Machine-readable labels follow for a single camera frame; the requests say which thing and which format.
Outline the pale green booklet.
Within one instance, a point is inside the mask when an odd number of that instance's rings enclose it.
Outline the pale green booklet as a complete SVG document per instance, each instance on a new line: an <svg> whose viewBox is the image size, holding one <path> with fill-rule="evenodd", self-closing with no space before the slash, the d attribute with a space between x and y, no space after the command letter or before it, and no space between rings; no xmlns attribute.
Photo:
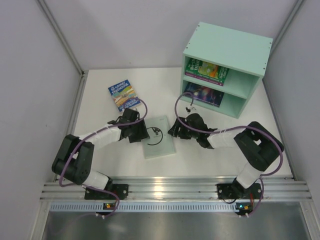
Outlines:
<svg viewBox="0 0 320 240"><path fill-rule="evenodd" d="M168 134L169 121L166 115L146 119L145 125L149 135L149 138L141 141L145 159L176 153L173 137Z"/></svg>

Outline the dark galaxy cover book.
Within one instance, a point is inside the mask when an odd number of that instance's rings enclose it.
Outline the dark galaxy cover book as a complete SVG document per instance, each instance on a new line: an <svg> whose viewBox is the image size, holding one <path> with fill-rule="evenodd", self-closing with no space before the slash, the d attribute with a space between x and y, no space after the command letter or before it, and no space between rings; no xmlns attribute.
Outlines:
<svg viewBox="0 0 320 240"><path fill-rule="evenodd" d="M188 82L184 92L192 93L195 100L220 107L224 93L206 86Z"/></svg>

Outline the blue treehouse book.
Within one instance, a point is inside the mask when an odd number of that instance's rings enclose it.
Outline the blue treehouse book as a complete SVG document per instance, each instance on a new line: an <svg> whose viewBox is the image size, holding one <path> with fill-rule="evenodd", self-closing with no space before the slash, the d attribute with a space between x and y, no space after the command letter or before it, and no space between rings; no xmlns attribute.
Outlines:
<svg viewBox="0 0 320 240"><path fill-rule="evenodd" d="M141 103L128 79L110 86L108 91L119 112L138 106Z"/></svg>

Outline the purple 117-storey treehouse book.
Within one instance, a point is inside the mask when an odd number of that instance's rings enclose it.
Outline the purple 117-storey treehouse book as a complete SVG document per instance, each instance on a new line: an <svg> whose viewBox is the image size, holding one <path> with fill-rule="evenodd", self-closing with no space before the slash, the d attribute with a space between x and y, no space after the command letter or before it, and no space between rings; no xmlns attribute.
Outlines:
<svg viewBox="0 0 320 240"><path fill-rule="evenodd" d="M188 77L192 77L192 78L198 79L198 80L202 80L202 81L205 81L205 82L208 82L208 83L212 83L212 84L215 84L215 85L224 86L223 82L220 82L220 81L218 81L216 79L210 79L210 78L206 78L206 77L199 76L199 75L196 75L196 74L193 74L193 73L188 73L188 72L185 72L184 75L188 76Z"/></svg>

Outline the green 104-storey treehouse book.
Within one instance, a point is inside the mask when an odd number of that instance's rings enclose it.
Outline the green 104-storey treehouse book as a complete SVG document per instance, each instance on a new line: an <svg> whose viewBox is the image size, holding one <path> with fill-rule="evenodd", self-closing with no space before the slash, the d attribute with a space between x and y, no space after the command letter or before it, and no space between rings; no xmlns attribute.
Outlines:
<svg viewBox="0 0 320 240"><path fill-rule="evenodd" d="M227 67L190 58L185 67L185 74L191 74L192 76L198 76L210 80L217 80L218 82L223 83L226 80L229 70L230 69Z"/></svg>

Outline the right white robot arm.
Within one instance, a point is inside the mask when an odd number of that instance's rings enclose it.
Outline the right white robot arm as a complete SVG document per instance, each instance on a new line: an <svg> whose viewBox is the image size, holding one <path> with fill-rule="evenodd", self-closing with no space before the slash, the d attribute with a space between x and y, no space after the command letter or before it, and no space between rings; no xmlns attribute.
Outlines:
<svg viewBox="0 0 320 240"><path fill-rule="evenodd" d="M277 159L283 159L284 145L259 122L224 130L209 128L198 113L177 117L168 134L184 140L195 139L205 149L239 148L247 160L231 184L244 193Z"/></svg>

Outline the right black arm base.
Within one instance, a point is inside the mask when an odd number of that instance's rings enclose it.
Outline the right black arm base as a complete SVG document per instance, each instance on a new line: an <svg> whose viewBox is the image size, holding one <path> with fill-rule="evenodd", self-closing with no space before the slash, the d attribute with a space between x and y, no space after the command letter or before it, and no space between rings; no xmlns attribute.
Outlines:
<svg viewBox="0 0 320 240"><path fill-rule="evenodd" d="M256 180L249 185L243 186L236 178L229 183L218 183L216 185L219 200L258 200L263 193L262 184Z"/></svg>

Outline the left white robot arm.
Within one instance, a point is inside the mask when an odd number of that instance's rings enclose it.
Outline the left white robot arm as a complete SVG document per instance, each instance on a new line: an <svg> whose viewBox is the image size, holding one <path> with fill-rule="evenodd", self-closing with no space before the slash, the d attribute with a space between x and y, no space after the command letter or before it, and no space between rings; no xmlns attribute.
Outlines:
<svg viewBox="0 0 320 240"><path fill-rule="evenodd" d="M111 191L113 180L92 169L94 151L126 138L130 143L136 143L148 137L146 124L140 118L140 113L126 108L121 116L109 121L101 129L81 136L65 136L51 170L74 185Z"/></svg>

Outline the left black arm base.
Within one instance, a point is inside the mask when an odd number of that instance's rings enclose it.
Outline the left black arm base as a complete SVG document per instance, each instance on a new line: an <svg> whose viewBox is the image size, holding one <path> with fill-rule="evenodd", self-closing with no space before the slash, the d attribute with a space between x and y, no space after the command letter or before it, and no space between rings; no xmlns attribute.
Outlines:
<svg viewBox="0 0 320 240"><path fill-rule="evenodd" d="M117 197L124 200L129 193L128 184L113 184L108 190L95 189L93 187L85 188L85 200L115 200Z"/></svg>

